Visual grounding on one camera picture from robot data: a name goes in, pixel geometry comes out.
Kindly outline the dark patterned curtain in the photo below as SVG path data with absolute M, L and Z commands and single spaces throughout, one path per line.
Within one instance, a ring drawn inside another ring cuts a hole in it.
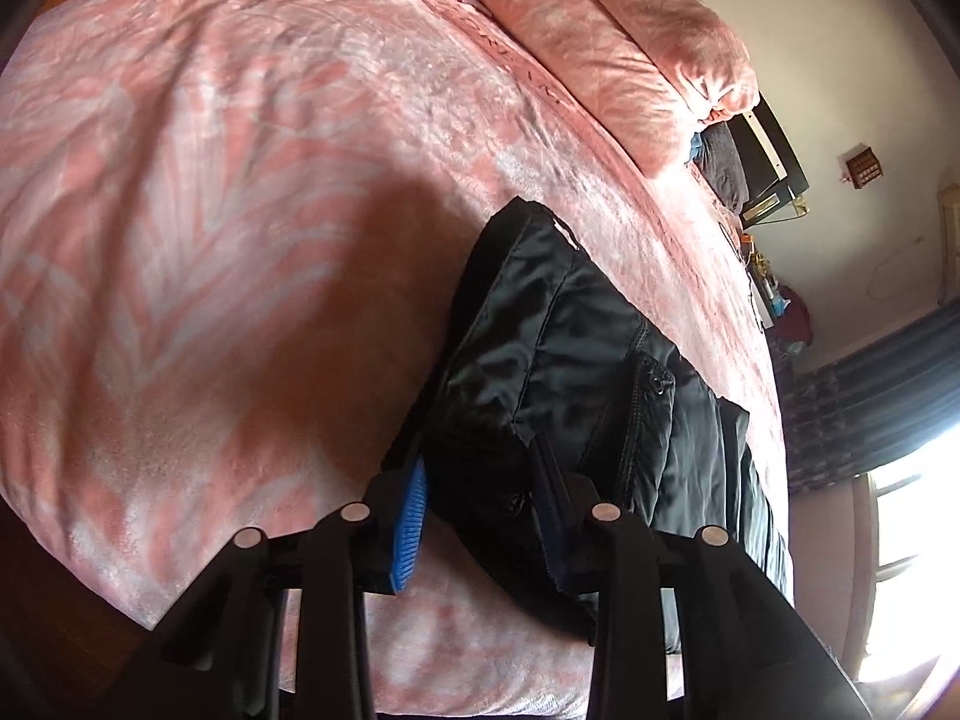
M 788 488 L 811 493 L 916 452 L 958 422 L 958 302 L 781 392 Z

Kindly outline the rolled pink quilt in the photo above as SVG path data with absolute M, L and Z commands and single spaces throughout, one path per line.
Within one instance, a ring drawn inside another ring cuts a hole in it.
M 747 46 L 703 0 L 480 0 L 647 177 L 754 109 Z

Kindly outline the red cloth item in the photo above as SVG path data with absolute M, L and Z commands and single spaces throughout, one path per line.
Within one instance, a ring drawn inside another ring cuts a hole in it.
M 814 329 L 807 305 L 787 284 L 779 287 L 779 295 L 786 302 L 786 307 L 775 323 L 775 335 L 784 343 L 811 346 L 814 343 Z

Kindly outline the small brown wall ornament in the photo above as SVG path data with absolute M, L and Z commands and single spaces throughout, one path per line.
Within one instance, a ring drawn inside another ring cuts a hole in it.
M 861 149 L 846 161 L 846 172 L 855 188 L 866 187 L 878 177 L 884 176 L 884 169 L 870 148 Z

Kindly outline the black pants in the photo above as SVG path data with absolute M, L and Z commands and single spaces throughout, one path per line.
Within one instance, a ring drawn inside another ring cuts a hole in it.
M 532 444 L 659 532 L 719 525 L 778 589 L 788 548 L 748 447 L 747 411 L 716 395 L 545 205 L 485 224 L 438 361 L 387 454 L 418 460 L 431 510 L 512 600 L 579 639 L 594 598 L 556 587 L 532 492 Z

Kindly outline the black bed headboard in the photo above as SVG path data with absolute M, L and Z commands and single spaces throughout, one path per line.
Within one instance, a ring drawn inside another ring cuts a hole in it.
M 765 98 L 729 125 L 747 181 L 747 200 L 740 210 L 743 226 L 766 224 L 786 208 L 796 218 L 807 215 L 804 193 L 811 184 Z

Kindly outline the pink patterned bed blanket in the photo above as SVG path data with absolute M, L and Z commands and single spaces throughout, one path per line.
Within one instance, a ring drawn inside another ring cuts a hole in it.
M 573 227 L 721 397 L 788 520 L 732 216 L 647 177 L 459 0 L 68 0 L 2 75 L 2 497 L 56 652 L 116 665 L 236 528 L 358 496 L 483 224 Z

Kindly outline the grey folded cloth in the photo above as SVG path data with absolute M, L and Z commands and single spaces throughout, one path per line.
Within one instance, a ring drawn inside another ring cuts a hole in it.
M 729 125 L 719 122 L 698 132 L 692 138 L 690 160 L 727 210 L 738 215 L 747 205 L 750 193 Z

